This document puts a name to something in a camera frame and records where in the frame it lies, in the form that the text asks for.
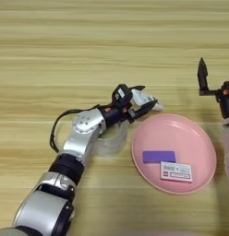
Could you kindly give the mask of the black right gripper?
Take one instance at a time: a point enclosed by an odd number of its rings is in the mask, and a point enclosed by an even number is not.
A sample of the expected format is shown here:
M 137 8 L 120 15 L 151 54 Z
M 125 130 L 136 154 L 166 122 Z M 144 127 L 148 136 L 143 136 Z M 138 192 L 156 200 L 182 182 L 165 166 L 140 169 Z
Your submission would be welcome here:
M 214 96 L 216 90 L 210 90 L 207 82 L 208 69 L 203 58 L 199 60 L 198 82 L 200 96 Z M 222 117 L 229 118 L 229 81 L 225 81 L 218 90 L 217 101 L 220 103 Z

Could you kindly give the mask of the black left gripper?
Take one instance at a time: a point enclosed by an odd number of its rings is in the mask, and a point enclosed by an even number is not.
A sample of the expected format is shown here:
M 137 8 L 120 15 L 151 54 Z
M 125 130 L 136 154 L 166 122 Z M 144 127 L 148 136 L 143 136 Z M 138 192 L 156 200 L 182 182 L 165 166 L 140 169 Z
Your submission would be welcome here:
M 129 90 L 136 89 L 142 91 L 145 86 L 134 86 L 128 88 Z M 114 105 L 102 106 L 102 116 L 107 126 L 112 126 L 114 124 L 122 123 L 124 121 L 129 121 L 131 124 L 134 123 L 138 118 L 144 116 L 148 113 L 157 103 L 156 100 L 149 101 L 140 106 L 138 110 L 133 110 L 131 104 L 129 103 L 125 107 L 118 108 Z

